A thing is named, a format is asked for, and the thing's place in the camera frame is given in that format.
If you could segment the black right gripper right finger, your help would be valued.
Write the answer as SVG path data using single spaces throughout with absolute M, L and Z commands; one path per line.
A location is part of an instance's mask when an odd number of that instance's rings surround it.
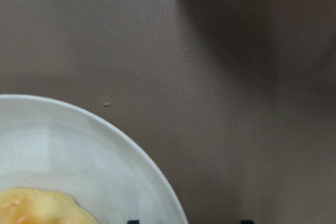
M 255 224 L 255 222 L 253 220 L 241 220 L 240 224 Z

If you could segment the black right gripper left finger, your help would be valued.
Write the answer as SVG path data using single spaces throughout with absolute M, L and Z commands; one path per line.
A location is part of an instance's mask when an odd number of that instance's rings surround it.
M 127 222 L 127 224 L 139 224 L 139 223 L 140 223 L 139 220 L 129 220 L 129 221 Z

